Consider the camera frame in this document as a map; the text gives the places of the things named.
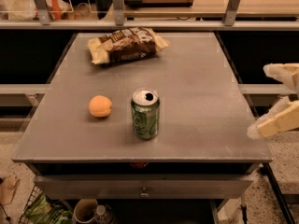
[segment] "drawer handle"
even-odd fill
[[[150,195],[147,193],[147,188],[142,188],[142,192],[139,194],[140,198],[149,198]]]

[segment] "speckled floor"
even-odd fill
[[[22,136],[20,127],[0,126],[0,177],[16,175],[20,179],[11,204],[4,205],[11,216],[11,224],[19,223],[21,213],[34,186],[33,174],[23,164],[14,163],[10,156]],[[299,193],[299,132],[281,133],[266,140],[274,154],[271,163],[273,172],[283,193]],[[254,182],[246,190],[248,224],[286,223],[278,202],[270,187],[268,178],[253,172]],[[220,224],[244,223],[240,209],[241,200],[230,200],[219,212]],[[299,223],[299,205],[292,205],[291,211],[296,223]],[[7,224],[0,209],[0,223]]]

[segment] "green soda can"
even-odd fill
[[[134,133],[142,139],[158,134],[160,99],[155,90],[141,88],[134,92],[132,101]]]

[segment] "orange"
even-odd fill
[[[94,96],[90,101],[90,112],[95,117],[106,117],[110,115],[112,102],[102,95]]]

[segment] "bottle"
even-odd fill
[[[117,224],[117,219],[108,204],[98,205],[94,212],[94,221],[97,224]]]

